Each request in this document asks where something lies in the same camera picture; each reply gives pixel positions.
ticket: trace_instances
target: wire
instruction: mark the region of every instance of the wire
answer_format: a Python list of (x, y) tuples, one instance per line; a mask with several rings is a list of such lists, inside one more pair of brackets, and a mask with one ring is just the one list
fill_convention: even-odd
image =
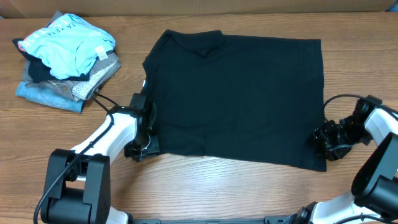
[(97, 92), (94, 92), (94, 94), (97, 95), (97, 96), (99, 96), (99, 97), (104, 98), (105, 100), (108, 100), (109, 102), (113, 103), (113, 104), (116, 105), (116, 106), (119, 106), (115, 101), (109, 99), (108, 97), (106, 97), (106, 96), (104, 96), (104, 95), (101, 95), (101, 94), (99, 94), (99, 93), (97, 93)]
[(95, 138), (92, 142), (90, 142), (90, 143), (88, 144), (88, 146), (86, 146), (81, 152), (79, 152), (79, 154), (76, 155), (76, 157), (65, 167), (65, 169), (61, 172), (61, 174), (55, 179), (55, 181), (52, 183), (52, 185), (49, 187), (49, 189), (46, 191), (46, 193), (43, 194), (43, 196), (42, 196), (42, 198), (40, 199), (40, 201), (38, 202), (38, 204), (37, 204), (37, 206), (36, 206), (36, 209), (35, 209), (35, 212), (34, 212), (34, 214), (33, 214), (33, 223), (34, 223), (34, 224), (38, 224), (37, 219), (38, 219), (38, 216), (39, 216), (39, 210), (41, 209), (41, 207), (42, 207), (42, 205), (43, 205), (43, 203), (44, 203), (44, 200), (45, 200), (47, 197), (49, 197), (49, 195), (50, 195), (52, 189), (53, 189), (53, 188), (58, 184), (58, 182), (65, 176), (65, 174), (67, 174), (67, 173), (69, 173), (69, 172), (71, 171), (72, 167), (73, 167), (77, 162), (80, 162), (80, 159), (81, 159), (81, 157), (84, 155), (84, 153), (85, 153), (86, 151), (88, 151), (90, 148), (92, 148), (92, 147), (94, 146), (94, 144), (95, 144), (96, 142), (98, 142), (98, 141), (111, 129), (112, 125), (114, 124), (113, 116), (112, 116), (112, 114), (109, 113), (109, 110), (108, 110), (102, 103), (100, 103), (93, 95), (92, 95), (91, 97), (92, 97), (92, 99), (93, 99), (97, 104), (100, 105), (100, 107), (102, 107), (102, 108), (107, 112), (107, 114), (111, 117), (111, 122), (110, 122), (109, 126), (108, 126), (101, 134), (99, 134), (99, 136), (97, 136), (97, 138)]
[(326, 105), (327, 105), (328, 103), (330, 103), (330, 101), (332, 101), (332, 100), (334, 100), (334, 99), (337, 99), (337, 98), (341, 98), (341, 97), (353, 97), (353, 98), (358, 98), (358, 99), (364, 100), (364, 101), (366, 101), (366, 102), (368, 102), (368, 103), (371, 103), (371, 104), (374, 105), (375, 107), (384, 110), (384, 111), (387, 112), (390, 116), (392, 116), (393, 118), (395, 118), (395, 120), (398, 121), (398, 117), (397, 117), (397, 116), (398, 116), (398, 111), (396, 111), (396, 110), (394, 110), (394, 109), (391, 109), (391, 108), (389, 108), (388, 106), (380, 105), (380, 104), (378, 104), (378, 103), (376, 103), (376, 102), (374, 102), (374, 101), (372, 101), (372, 100), (370, 100), (370, 99), (368, 99), (368, 98), (366, 98), (366, 97), (363, 97), (363, 96), (354, 95), (354, 94), (340, 94), (340, 95), (336, 95), (336, 96), (330, 98), (329, 100), (326, 100), (326, 102), (323, 104), (323, 114), (324, 114), (324, 117), (325, 117), (325, 121), (326, 121), (326, 122), (328, 121), (328, 119), (326, 118), (326, 115), (325, 115), (325, 108), (326, 108)]
[(389, 222), (389, 221), (384, 220), (382, 218), (374, 217), (372, 215), (363, 215), (363, 214), (360, 214), (360, 215), (357, 215), (357, 216), (354, 216), (354, 217), (349, 217), (349, 218), (342, 219), (342, 220), (336, 222), (335, 224), (348, 223), (348, 222), (351, 222), (351, 221), (354, 221), (354, 220), (359, 220), (359, 219), (362, 220), (362, 222), (363, 222), (365, 218), (372, 219), (372, 220), (375, 220), (375, 221), (378, 221), (378, 222), (381, 222), (381, 223), (397, 224), (397, 223), (394, 223), (394, 222)]

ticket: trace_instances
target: blue jeans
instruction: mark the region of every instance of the blue jeans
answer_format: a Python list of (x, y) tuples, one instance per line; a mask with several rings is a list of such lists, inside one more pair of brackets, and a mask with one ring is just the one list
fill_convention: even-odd
[(41, 87), (26, 87), (25, 82), (21, 82), (16, 91), (17, 96), (25, 99), (63, 110), (70, 110), (81, 113), (84, 107), (84, 101), (74, 101), (63, 96), (55, 94), (51, 89)]

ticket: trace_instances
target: clothing tag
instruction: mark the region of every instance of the clothing tag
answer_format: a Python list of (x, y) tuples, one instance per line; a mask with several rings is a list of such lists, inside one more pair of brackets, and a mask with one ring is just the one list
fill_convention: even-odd
[(52, 85), (56, 85), (56, 83), (55, 82), (52, 82), (52, 81), (50, 81), (50, 80), (47, 80), (49, 83), (51, 83)]
[(98, 58), (100, 61), (108, 58), (108, 55), (105, 52), (104, 46), (100, 45), (100, 46), (96, 47), (94, 50), (95, 50), (95, 52), (97, 52)]

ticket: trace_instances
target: wooden tabletop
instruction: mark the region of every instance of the wooden tabletop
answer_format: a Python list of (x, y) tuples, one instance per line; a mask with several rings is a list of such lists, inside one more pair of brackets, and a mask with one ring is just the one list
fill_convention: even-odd
[[(166, 29), (222, 30), (224, 34), (321, 39), (325, 99), (339, 93), (374, 95), (398, 108), (398, 14), (385, 12), (225, 16), (88, 17), (117, 40), (122, 67), (101, 93), (128, 105), (140, 92), (142, 62)], [(0, 20), (0, 223), (32, 223), (44, 186), (47, 161), (56, 149), (84, 141), (105, 112), (88, 102), (82, 114), (15, 96), (24, 58), (11, 40), (26, 37), (48, 19)], [(326, 114), (341, 119), (353, 99), (331, 103)], [(313, 201), (350, 190), (372, 143), (356, 146), (327, 172), (258, 162), (166, 154), (136, 163), (120, 154), (111, 166), (112, 206), (136, 218), (259, 218), (296, 212)]]

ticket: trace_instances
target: black garment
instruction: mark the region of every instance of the black garment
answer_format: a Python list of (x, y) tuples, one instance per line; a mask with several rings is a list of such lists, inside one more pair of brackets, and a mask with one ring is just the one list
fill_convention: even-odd
[(160, 149), (326, 171), (320, 40), (167, 30), (144, 62)]
[[(19, 53), (21, 53), (27, 60), (30, 60), (30, 65), (27, 70), (27, 73), (29, 76), (32, 78), (32, 81), (34, 83), (39, 83), (41, 81), (46, 81), (46, 80), (56, 80), (54, 76), (50, 74), (50, 67), (47, 67), (46, 65), (43, 64), (42, 60), (28, 54), (25, 51), (22, 51), (18, 47), (18, 41), (24, 40), (22, 38), (15, 38), (12, 40), (12, 43), (17, 47)], [(64, 80), (70, 80), (70, 81), (88, 81), (90, 79), (90, 75), (87, 73), (81, 74), (79, 77), (68, 77)]]

